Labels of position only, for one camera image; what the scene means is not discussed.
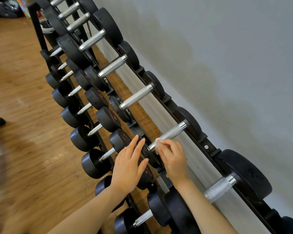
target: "gray wall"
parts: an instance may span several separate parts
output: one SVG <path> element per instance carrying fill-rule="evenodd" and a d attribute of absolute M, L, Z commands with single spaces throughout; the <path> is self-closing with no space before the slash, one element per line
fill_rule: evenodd
<path fill-rule="evenodd" d="M 293 0 L 94 1 L 211 142 L 267 176 L 265 201 L 293 217 Z"/>

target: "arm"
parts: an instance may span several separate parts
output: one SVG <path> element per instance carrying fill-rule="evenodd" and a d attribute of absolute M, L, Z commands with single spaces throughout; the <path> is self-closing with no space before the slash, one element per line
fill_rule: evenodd
<path fill-rule="evenodd" d="M 188 205 L 202 234 L 238 234 L 187 176 L 187 158 L 179 142 L 157 142 L 168 177 Z"/>
<path fill-rule="evenodd" d="M 136 187 L 147 166 L 149 160 L 145 159 L 138 167 L 138 159 L 145 143 L 145 139 L 142 139 L 135 148 L 138 139 L 136 136 L 116 157 L 111 185 L 48 234 L 95 234 L 99 231 L 112 210 Z"/>

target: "black metal rack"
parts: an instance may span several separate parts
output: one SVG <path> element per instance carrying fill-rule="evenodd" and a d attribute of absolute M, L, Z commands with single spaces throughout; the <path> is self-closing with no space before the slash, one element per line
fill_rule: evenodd
<path fill-rule="evenodd" d="M 38 17 L 36 15 L 36 11 L 39 9 L 39 5 L 35 2 L 35 0 L 33 0 L 30 5 L 28 5 L 28 10 L 29 13 L 31 15 L 31 19 L 39 40 L 39 43 L 41 45 L 42 49 L 47 49 L 47 45 L 43 36 L 43 33 L 41 31 L 40 28 L 40 23 L 38 20 Z M 120 52 L 113 46 L 113 44 L 111 44 L 109 42 L 109 44 L 113 47 L 113 49 L 119 54 Z M 136 74 L 136 76 L 141 80 L 141 82 L 143 82 L 145 85 L 147 85 L 147 83 L 144 81 L 143 79 L 143 74 L 145 73 L 145 70 L 142 66 L 140 66 L 140 68 L 135 71 L 128 63 L 127 65 L 131 68 L 131 70 Z M 94 66 L 95 70 L 100 70 L 100 68 L 98 67 L 98 64 L 96 66 Z M 116 97 L 116 99 L 121 102 L 121 98 L 119 97 L 119 95 L 116 93 L 116 91 L 114 90 L 114 88 L 111 86 L 111 84 L 108 82 L 107 79 L 105 79 L 108 86 L 109 86 L 109 91 L 107 91 L 107 95 L 109 96 L 114 96 Z M 175 117 L 174 115 L 174 111 L 175 109 L 178 107 L 176 103 L 174 103 L 174 101 L 172 100 L 171 96 L 169 96 L 168 94 L 165 94 L 164 98 L 161 100 L 159 99 L 153 92 L 152 94 L 155 96 L 155 98 L 161 103 L 161 105 L 165 108 L 165 110 L 168 111 L 168 113 L 171 115 L 171 117 L 177 122 L 179 123 L 180 121 Z M 137 122 L 137 120 L 134 118 L 134 116 L 130 113 L 130 110 L 126 110 L 129 114 L 129 117 L 131 119 L 130 122 L 127 122 L 127 126 L 129 127 L 129 129 L 131 130 L 131 132 L 136 135 L 138 134 L 140 138 L 145 138 L 146 139 L 146 144 L 150 145 L 152 143 L 152 141 L 149 139 L 149 137 L 147 136 L 147 134 L 144 132 L 144 130 L 142 129 L 142 127 L 139 125 L 139 123 Z M 94 127 L 94 124 L 89 116 L 88 113 L 86 113 L 87 116 L 89 117 L 91 124 L 89 125 L 90 128 Z M 186 134 L 191 138 L 191 140 L 194 142 L 194 144 L 202 151 L 202 153 L 209 159 L 209 161 L 212 163 L 212 165 L 219 171 L 219 173 L 221 173 L 223 176 L 225 175 L 224 171 L 222 169 L 219 168 L 219 166 L 215 163 L 215 161 L 213 160 L 213 157 L 217 154 L 219 154 L 221 152 L 220 149 L 217 149 L 207 138 L 207 135 L 205 133 L 203 133 L 203 136 L 201 137 L 201 139 L 199 141 L 197 141 L 187 130 L 185 130 Z M 103 151 L 107 151 L 105 145 L 102 142 L 102 138 L 100 137 L 100 135 L 97 133 L 98 138 L 100 140 L 100 149 Z M 162 163 L 162 161 L 160 160 L 159 157 L 157 157 L 157 159 L 161 162 L 162 166 L 157 168 L 156 170 L 158 171 L 160 177 L 163 179 L 164 183 L 167 185 L 168 188 L 171 188 L 172 182 L 170 181 L 169 178 L 166 177 L 166 170 L 164 168 L 164 165 Z M 265 201 L 263 200 L 249 200 L 246 198 L 246 196 L 243 195 L 243 193 L 236 187 L 233 187 L 234 190 L 237 192 L 237 194 L 242 198 L 242 200 L 248 205 L 248 207 L 254 212 L 254 214 L 258 217 L 258 219 L 265 225 L 265 227 L 272 233 L 272 234 L 284 234 L 283 229 L 281 228 L 281 224 L 280 224 L 280 216 L 279 214 L 274 210 L 271 209 L 269 207 L 269 205 L 267 205 L 265 203 Z M 126 198 L 126 201 L 128 203 L 128 205 L 132 205 L 132 207 L 136 210 L 137 213 L 140 214 L 139 210 L 137 209 L 137 206 L 134 203 L 134 200 L 132 198 L 132 196 L 129 194 Z M 150 233 L 149 228 L 147 227 L 147 225 L 144 224 L 144 229 L 146 233 Z"/>

